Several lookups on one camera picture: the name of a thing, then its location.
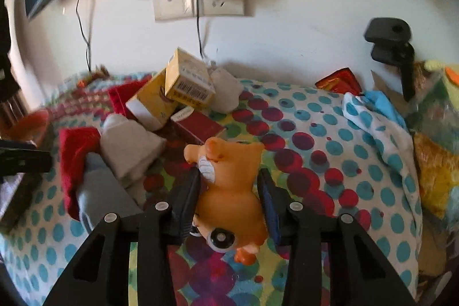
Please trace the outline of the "red embroidered sock bundle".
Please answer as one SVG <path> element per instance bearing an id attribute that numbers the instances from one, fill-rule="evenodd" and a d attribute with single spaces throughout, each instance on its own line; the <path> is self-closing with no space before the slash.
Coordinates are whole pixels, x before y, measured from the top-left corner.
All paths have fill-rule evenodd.
<path id="1" fill-rule="evenodd" d="M 86 156 L 100 153 L 100 132 L 93 126 L 63 128 L 59 131 L 59 141 L 64 206 L 69 216 L 78 221 L 76 193 L 83 184 Z"/>

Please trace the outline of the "light blue sock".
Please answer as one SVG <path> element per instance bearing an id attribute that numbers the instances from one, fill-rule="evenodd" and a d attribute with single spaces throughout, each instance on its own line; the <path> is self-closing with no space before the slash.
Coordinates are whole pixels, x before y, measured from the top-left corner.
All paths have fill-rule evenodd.
<path id="1" fill-rule="evenodd" d="M 106 214 L 128 217 L 142 213 L 102 157 L 93 152 L 86 155 L 83 182 L 77 189 L 76 199 L 79 221 L 88 234 Z"/>

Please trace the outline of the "white sock bundle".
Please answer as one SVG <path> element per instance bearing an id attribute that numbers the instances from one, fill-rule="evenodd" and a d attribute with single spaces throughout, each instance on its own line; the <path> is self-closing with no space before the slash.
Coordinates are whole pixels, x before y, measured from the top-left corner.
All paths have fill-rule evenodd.
<path id="1" fill-rule="evenodd" d="M 101 128 L 102 156 L 125 189 L 144 176 L 165 147 L 165 138 L 117 113 L 110 114 Z"/>

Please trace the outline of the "orange rubber toy animal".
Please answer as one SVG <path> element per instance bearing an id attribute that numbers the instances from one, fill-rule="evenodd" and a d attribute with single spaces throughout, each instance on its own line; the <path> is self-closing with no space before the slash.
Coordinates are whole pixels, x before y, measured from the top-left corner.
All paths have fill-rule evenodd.
<path id="1" fill-rule="evenodd" d="M 204 238 L 215 252 L 234 250 L 234 261 L 245 266 L 256 262 L 268 238 L 261 202 L 254 192 L 263 151 L 262 143 L 219 137 L 184 148 L 185 161 L 199 169 L 204 183 L 190 234 Z"/>

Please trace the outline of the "red Marubi box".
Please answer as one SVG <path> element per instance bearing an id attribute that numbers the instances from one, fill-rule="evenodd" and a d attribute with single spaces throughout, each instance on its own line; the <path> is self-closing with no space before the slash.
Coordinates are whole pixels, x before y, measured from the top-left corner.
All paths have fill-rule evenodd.
<path id="1" fill-rule="evenodd" d="M 187 106 L 170 118 L 176 133 L 188 144 L 204 145 L 210 137 L 222 137 L 225 127 Z"/>

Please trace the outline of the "yellow medicine box cartoon face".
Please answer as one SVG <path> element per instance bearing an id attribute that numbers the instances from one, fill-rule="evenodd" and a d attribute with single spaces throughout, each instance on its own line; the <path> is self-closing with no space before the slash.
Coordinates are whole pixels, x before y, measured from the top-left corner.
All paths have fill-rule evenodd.
<path id="1" fill-rule="evenodd" d="M 215 88 L 205 63 L 177 48 L 166 65 L 165 93 L 170 100 L 205 108 L 212 101 Z"/>

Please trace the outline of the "plain red sock bundle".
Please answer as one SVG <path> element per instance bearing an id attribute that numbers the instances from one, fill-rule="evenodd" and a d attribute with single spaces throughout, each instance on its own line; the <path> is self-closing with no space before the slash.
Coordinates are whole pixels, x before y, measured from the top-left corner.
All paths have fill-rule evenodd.
<path id="1" fill-rule="evenodd" d="M 114 112 L 125 116 L 128 120 L 135 120 L 135 116 L 127 108 L 126 103 L 150 80 L 150 78 L 150 76 L 147 76 L 142 80 L 129 81 L 108 89 L 109 99 Z"/>

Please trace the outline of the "round red metal tray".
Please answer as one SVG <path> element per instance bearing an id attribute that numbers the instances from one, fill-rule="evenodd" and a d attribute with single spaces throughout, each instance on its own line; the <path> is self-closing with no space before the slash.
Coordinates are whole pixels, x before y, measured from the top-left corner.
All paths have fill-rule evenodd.
<path id="1" fill-rule="evenodd" d="M 40 147 L 43 145 L 49 130 L 50 112 L 41 109 L 24 116 L 9 129 L 3 130 L 1 132 L 1 139 L 17 142 L 33 142 L 37 147 Z"/>

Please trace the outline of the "small red candy wrapper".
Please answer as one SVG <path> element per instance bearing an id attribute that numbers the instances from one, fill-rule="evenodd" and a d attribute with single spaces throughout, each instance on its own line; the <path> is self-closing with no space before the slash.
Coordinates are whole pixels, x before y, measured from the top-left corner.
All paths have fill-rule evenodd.
<path id="1" fill-rule="evenodd" d="M 104 65 L 97 66 L 95 71 L 90 72 L 85 78 L 80 79 L 77 82 L 77 87 L 80 89 L 84 89 L 92 82 L 98 79 L 107 79 L 110 77 L 110 73 L 108 72 L 107 68 Z"/>

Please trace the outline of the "polka dot bed sheet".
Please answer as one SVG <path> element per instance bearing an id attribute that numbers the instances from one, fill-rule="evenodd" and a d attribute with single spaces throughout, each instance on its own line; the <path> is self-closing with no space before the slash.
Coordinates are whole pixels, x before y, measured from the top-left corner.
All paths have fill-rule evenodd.
<path id="1" fill-rule="evenodd" d="M 348 120 L 358 113 L 333 92 L 245 79 L 236 110 L 210 113 L 231 141 L 260 142 L 262 164 L 294 200 L 320 214 L 351 214 L 389 259 L 411 293 L 419 277 L 422 208 L 418 183 L 398 135 Z M 6 277 L 27 305 L 42 305 L 87 233 L 64 206 L 59 165 L 38 182 L 30 206 L 1 236 Z M 201 238 L 170 250 L 179 305 L 280 305 L 289 252 L 272 241 L 256 263 L 212 251 Z"/>

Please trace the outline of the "yellow white medicine box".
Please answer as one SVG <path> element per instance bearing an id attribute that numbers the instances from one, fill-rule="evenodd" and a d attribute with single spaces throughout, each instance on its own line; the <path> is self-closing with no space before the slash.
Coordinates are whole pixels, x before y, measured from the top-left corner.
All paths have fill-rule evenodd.
<path id="1" fill-rule="evenodd" d="M 166 69 L 163 69 L 126 102 L 129 111 L 148 131 L 164 127 L 177 108 L 178 102 L 166 96 L 165 81 Z"/>

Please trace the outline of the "red snack packet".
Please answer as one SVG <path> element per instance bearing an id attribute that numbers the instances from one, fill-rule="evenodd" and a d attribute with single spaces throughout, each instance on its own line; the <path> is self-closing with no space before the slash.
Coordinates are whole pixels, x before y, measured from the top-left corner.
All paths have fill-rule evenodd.
<path id="1" fill-rule="evenodd" d="M 363 93 L 363 89 L 356 76 L 354 76 L 349 68 L 342 68 L 333 72 L 320 81 L 317 81 L 315 86 L 318 89 L 338 94 L 350 92 L 353 95 L 361 95 Z"/>

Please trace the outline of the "white sock by wall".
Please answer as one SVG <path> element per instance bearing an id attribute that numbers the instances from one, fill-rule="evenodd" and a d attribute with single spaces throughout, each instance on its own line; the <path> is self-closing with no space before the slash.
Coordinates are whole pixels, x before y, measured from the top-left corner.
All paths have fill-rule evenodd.
<path id="1" fill-rule="evenodd" d="M 239 105 L 239 97 L 244 87 L 224 68 L 210 68 L 209 77 L 215 90 L 209 104 L 210 109 L 225 114 L 234 111 Z"/>

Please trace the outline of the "black clamp mount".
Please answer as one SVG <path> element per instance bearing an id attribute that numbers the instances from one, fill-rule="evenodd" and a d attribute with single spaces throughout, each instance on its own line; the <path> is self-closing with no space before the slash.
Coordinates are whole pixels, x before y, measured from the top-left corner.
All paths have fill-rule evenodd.
<path id="1" fill-rule="evenodd" d="M 374 61 L 399 69 L 402 95 L 409 102 L 415 96 L 415 50 L 410 44 L 412 31 L 408 23 L 396 18 L 373 18 L 363 36 L 374 45 L 371 51 Z"/>

